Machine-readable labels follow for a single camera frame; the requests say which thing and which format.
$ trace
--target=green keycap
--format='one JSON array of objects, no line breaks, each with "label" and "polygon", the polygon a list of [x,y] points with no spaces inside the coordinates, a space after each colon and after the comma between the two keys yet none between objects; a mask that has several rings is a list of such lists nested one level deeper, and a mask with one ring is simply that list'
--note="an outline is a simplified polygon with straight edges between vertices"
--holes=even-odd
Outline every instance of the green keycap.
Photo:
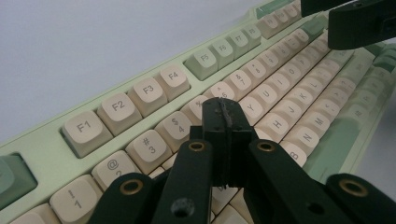
[{"label": "green keycap", "polygon": [[364,47],[365,49],[367,49],[368,51],[370,51],[372,54],[374,54],[374,56],[378,56],[379,53],[381,52],[382,48],[385,47],[385,43],[384,42],[379,42],[376,44],[372,44],[369,46]]},{"label": "green keycap", "polygon": [[216,57],[209,49],[200,49],[196,51],[187,59],[185,65],[201,81],[205,80],[219,69]]},{"label": "green keycap", "polygon": [[20,156],[0,157],[0,210],[36,186],[35,178]]},{"label": "green keycap", "polygon": [[391,59],[390,57],[382,57],[379,56],[375,58],[373,65],[375,67],[382,67],[383,69],[387,70],[388,72],[392,72],[396,66],[396,60]]},{"label": "green keycap", "polygon": [[313,41],[323,33],[327,28],[328,20],[324,16],[317,16],[314,19],[304,23],[300,28],[309,36],[309,41]]},{"label": "green keycap", "polygon": [[324,183],[329,175],[338,173],[359,132],[356,120],[335,119],[303,169],[309,176]]},{"label": "green keycap", "polygon": [[293,0],[275,0],[273,2],[265,4],[264,6],[257,7],[256,8],[257,20],[259,20],[261,17],[265,15],[272,13],[273,11],[279,8],[282,8],[283,6],[287,5],[288,3],[291,3],[292,1]]}]

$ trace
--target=cream keycap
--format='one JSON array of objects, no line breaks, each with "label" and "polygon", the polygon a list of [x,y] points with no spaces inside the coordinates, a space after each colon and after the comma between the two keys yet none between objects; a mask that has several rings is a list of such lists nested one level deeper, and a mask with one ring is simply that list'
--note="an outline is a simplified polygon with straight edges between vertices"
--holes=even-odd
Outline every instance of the cream keycap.
[{"label": "cream keycap", "polygon": [[242,97],[248,94],[252,89],[250,77],[248,77],[248,75],[242,70],[232,72],[224,78],[223,81],[233,89],[233,92],[235,93],[235,101],[242,99]]},{"label": "cream keycap", "polygon": [[238,191],[238,188],[212,188],[212,211],[216,215],[227,205],[231,198]]},{"label": "cream keycap", "polygon": [[329,129],[331,122],[318,111],[308,110],[298,124],[308,127],[321,138]]},{"label": "cream keycap", "polygon": [[173,152],[177,152],[181,144],[189,139],[191,125],[186,115],[176,111],[163,119],[155,127],[155,131],[161,135]]},{"label": "cream keycap", "polygon": [[90,175],[82,175],[56,191],[49,204],[62,223],[87,223],[102,191]]},{"label": "cream keycap", "polygon": [[262,36],[266,39],[275,35],[280,29],[278,21],[275,19],[274,14],[267,14],[259,19],[256,23]]},{"label": "cream keycap", "polygon": [[50,205],[43,203],[30,211],[26,212],[22,216],[18,217],[10,224],[58,224],[59,219],[53,213]]},{"label": "cream keycap", "polygon": [[244,189],[240,189],[235,196],[233,196],[230,205],[247,221],[247,223],[253,223],[253,218],[248,211],[248,206],[244,199]]},{"label": "cream keycap", "polygon": [[255,126],[256,129],[262,130],[268,134],[274,142],[280,140],[289,131],[290,126],[288,122],[276,113],[268,113]]},{"label": "cream keycap", "polygon": [[248,224],[238,212],[230,205],[227,205],[218,217],[212,222],[213,224]]},{"label": "cream keycap", "polygon": [[231,89],[231,87],[224,81],[215,83],[215,85],[205,91],[204,96],[209,99],[219,97],[235,100],[235,93],[233,89]]},{"label": "cream keycap", "polygon": [[304,151],[288,141],[282,141],[280,142],[280,145],[291,156],[291,158],[294,159],[295,162],[297,162],[300,167],[304,166],[304,164],[306,163],[306,154]]},{"label": "cream keycap", "polygon": [[207,100],[204,95],[198,95],[181,108],[193,125],[202,125],[202,103]]},{"label": "cream keycap", "polygon": [[129,173],[140,173],[140,171],[123,150],[117,151],[99,162],[92,170],[92,176],[102,190],[106,190],[121,175]]},{"label": "cream keycap", "polygon": [[78,158],[83,158],[113,138],[110,131],[92,111],[69,119],[62,132]]},{"label": "cream keycap", "polygon": [[281,97],[284,96],[292,87],[286,75],[278,72],[268,77],[264,83],[276,90],[277,94]]},{"label": "cream keycap", "polygon": [[246,63],[242,66],[241,70],[250,77],[253,88],[262,83],[269,76],[267,69],[257,59],[253,59]]},{"label": "cream keycap", "polygon": [[174,64],[162,69],[155,79],[163,87],[168,101],[172,101],[190,88],[186,74]]},{"label": "cream keycap", "polygon": [[248,123],[253,126],[264,116],[262,105],[253,97],[247,96],[243,98],[239,104],[247,117]]},{"label": "cream keycap", "polygon": [[319,136],[311,129],[296,125],[285,136],[285,141],[290,142],[305,152],[309,156],[319,143]]},{"label": "cream keycap", "polygon": [[282,117],[290,127],[292,127],[297,120],[303,115],[304,111],[293,101],[283,99],[281,100],[271,112]]},{"label": "cream keycap", "polygon": [[105,99],[99,105],[97,114],[114,135],[119,135],[142,119],[139,110],[125,93]]},{"label": "cream keycap", "polygon": [[153,77],[133,85],[128,91],[128,96],[144,118],[168,102],[163,88]]},{"label": "cream keycap", "polygon": [[169,146],[154,130],[140,134],[125,148],[125,151],[145,175],[172,156]]},{"label": "cream keycap", "polygon": [[254,89],[249,96],[255,98],[262,104],[264,114],[267,113],[282,97],[276,93],[275,88],[272,88],[266,83],[262,83]]},{"label": "cream keycap", "polygon": [[325,88],[317,78],[309,75],[305,76],[303,80],[299,82],[298,87],[308,91],[313,98],[317,98]]},{"label": "cream keycap", "polygon": [[267,74],[272,74],[279,66],[280,62],[277,56],[271,50],[265,50],[256,57],[259,62],[265,67]]}]

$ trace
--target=mechanical keyboard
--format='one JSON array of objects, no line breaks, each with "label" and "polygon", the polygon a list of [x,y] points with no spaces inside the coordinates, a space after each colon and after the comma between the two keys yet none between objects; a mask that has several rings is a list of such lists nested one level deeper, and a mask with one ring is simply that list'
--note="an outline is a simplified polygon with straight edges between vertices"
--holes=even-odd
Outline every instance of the mechanical keyboard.
[{"label": "mechanical keyboard", "polygon": [[[327,22],[327,12],[301,18],[298,0],[263,3],[223,34],[5,142],[0,223],[86,222],[118,176],[171,168],[211,97],[239,102],[258,136],[317,181],[353,173],[394,89],[396,46],[330,50]],[[242,194],[213,188],[213,223],[252,223]]]}]

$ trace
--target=black plastic part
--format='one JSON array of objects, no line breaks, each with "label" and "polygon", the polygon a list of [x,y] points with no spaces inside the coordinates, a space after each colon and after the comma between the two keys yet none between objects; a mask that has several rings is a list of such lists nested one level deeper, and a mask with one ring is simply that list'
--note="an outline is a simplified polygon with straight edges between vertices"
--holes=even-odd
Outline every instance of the black plastic part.
[{"label": "black plastic part", "polygon": [[[344,212],[277,143],[256,140],[249,146],[249,169],[253,173],[246,189],[265,194],[265,203],[274,208],[270,223],[352,223]],[[262,202],[245,198],[249,208]],[[268,223],[256,216],[255,223]]]},{"label": "black plastic part", "polygon": [[154,180],[138,173],[120,176],[102,195],[89,223],[149,223],[162,192],[159,183],[156,188]]},{"label": "black plastic part", "polygon": [[301,0],[301,15],[306,17],[347,2],[350,2],[350,0]]},{"label": "black plastic part", "polygon": [[208,99],[203,103],[202,123],[202,137],[215,149],[213,186],[243,187],[248,173],[245,152],[258,137],[240,104],[226,98]]},{"label": "black plastic part", "polygon": [[355,223],[396,223],[396,203],[357,176],[332,175],[326,190]]},{"label": "black plastic part", "polygon": [[396,36],[396,0],[360,0],[329,13],[329,48],[356,49]]},{"label": "black plastic part", "polygon": [[204,140],[183,143],[151,223],[209,223],[213,148]]}]

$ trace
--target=keycap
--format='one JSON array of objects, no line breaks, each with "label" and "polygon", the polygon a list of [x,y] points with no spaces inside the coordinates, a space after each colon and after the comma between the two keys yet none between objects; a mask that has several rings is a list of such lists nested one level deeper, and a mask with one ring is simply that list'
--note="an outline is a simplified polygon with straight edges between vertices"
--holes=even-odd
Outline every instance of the keycap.
[{"label": "keycap", "polygon": [[234,31],[226,38],[230,45],[233,47],[233,59],[241,57],[249,50],[248,38],[242,31]]},{"label": "keycap", "polygon": [[37,186],[20,155],[0,157],[0,210]]},{"label": "keycap", "polygon": [[319,143],[318,135],[308,127],[302,125],[298,125],[291,129],[284,140],[300,148],[305,152],[306,156],[309,156]]},{"label": "keycap", "polygon": [[273,14],[268,14],[259,19],[256,23],[262,36],[269,39],[279,31],[279,23],[275,19]]},{"label": "keycap", "polygon": [[275,88],[272,88],[266,83],[262,83],[260,86],[254,89],[250,96],[262,104],[264,113],[268,112],[282,97],[276,93]]},{"label": "keycap", "polygon": [[233,61],[233,47],[226,39],[213,42],[209,49],[218,61],[219,70]]},{"label": "keycap", "polygon": [[184,63],[199,80],[205,80],[219,69],[215,55],[209,49],[200,49]]},{"label": "keycap", "polygon": [[213,224],[248,224],[238,212],[230,205],[227,205],[218,217],[213,221]]},{"label": "keycap", "polygon": [[253,219],[248,211],[248,206],[244,199],[244,189],[240,189],[233,199],[230,201],[230,205],[241,215],[241,217],[247,221],[247,223],[253,223]]},{"label": "keycap", "polygon": [[247,37],[249,50],[260,45],[262,41],[262,33],[256,25],[248,24],[242,29],[242,32]]},{"label": "keycap", "polygon": [[215,85],[204,92],[204,96],[209,99],[214,97],[227,98],[230,100],[235,99],[233,89],[231,89],[231,87],[224,81],[215,83]]},{"label": "keycap", "polygon": [[113,136],[92,111],[82,112],[69,119],[62,132],[78,158],[83,158]]},{"label": "keycap", "polygon": [[175,159],[176,159],[177,153],[175,153],[173,156],[171,156],[171,158],[169,158],[168,160],[166,160],[162,167],[164,170],[168,170],[170,168],[172,168],[173,164],[175,163]]},{"label": "keycap", "polygon": [[248,123],[253,126],[264,115],[262,105],[253,97],[247,96],[243,98],[239,104],[241,105]]},{"label": "keycap", "polygon": [[299,106],[302,111],[305,111],[314,102],[315,98],[312,94],[304,88],[293,88],[286,96],[285,99],[293,101]]},{"label": "keycap", "polygon": [[177,152],[181,144],[189,140],[191,121],[180,111],[176,111],[161,121],[156,127],[166,144]]},{"label": "keycap", "polygon": [[45,224],[53,223],[58,224],[59,219],[53,213],[50,205],[47,203],[40,204],[39,206],[29,210],[22,216],[18,217],[10,224]]},{"label": "keycap", "polygon": [[279,59],[271,50],[265,50],[256,59],[262,63],[268,74],[273,73],[280,66]]},{"label": "keycap", "polygon": [[117,151],[99,162],[92,170],[92,176],[102,190],[106,190],[121,175],[129,173],[140,173],[140,171],[123,150]]},{"label": "keycap", "polygon": [[212,188],[212,211],[216,215],[227,205],[227,203],[231,200],[231,198],[238,191],[238,188],[220,188],[213,187]]},{"label": "keycap", "polygon": [[125,148],[125,151],[145,175],[172,156],[169,146],[154,130],[140,134]]},{"label": "keycap", "polygon": [[163,88],[153,77],[145,78],[133,85],[128,91],[128,96],[139,109],[143,118],[168,102]]},{"label": "keycap", "polygon": [[285,149],[285,151],[291,156],[291,158],[294,159],[295,162],[297,162],[300,167],[304,166],[307,160],[307,156],[302,149],[288,141],[282,141],[279,144],[283,147],[283,149]]},{"label": "keycap", "polygon": [[253,59],[242,66],[241,70],[249,77],[251,88],[262,83],[270,75],[260,61]]},{"label": "keycap", "polygon": [[193,125],[202,124],[202,103],[207,100],[204,95],[198,95],[181,108]]},{"label": "keycap", "polygon": [[303,115],[303,110],[291,100],[281,100],[272,110],[282,117],[289,126],[293,126]]},{"label": "keycap", "polygon": [[308,127],[320,138],[329,129],[331,121],[318,111],[308,110],[298,121],[298,124]]},{"label": "keycap", "polygon": [[279,143],[289,131],[290,126],[288,122],[278,114],[270,112],[255,125],[255,128],[262,130],[262,132],[268,134],[274,142]]},{"label": "keycap", "polygon": [[235,93],[235,101],[239,101],[252,89],[250,77],[242,70],[236,70],[223,80]]},{"label": "keycap", "polygon": [[168,101],[174,100],[181,95],[181,93],[190,88],[190,83],[187,80],[186,74],[174,64],[162,69],[155,79],[163,87]]},{"label": "keycap", "polygon": [[86,223],[102,196],[90,175],[82,175],[56,191],[49,204],[62,223]]},{"label": "keycap", "polygon": [[286,76],[278,72],[268,77],[265,80],[265,84],[271,86],[281,96],[285,95],[291,88],[291,84]]},{"label": "keycap", "polygon": [[125,93],[105,99],[99,105],[97,114],[114,135],[119,135],[142,119],[139,110]]}]

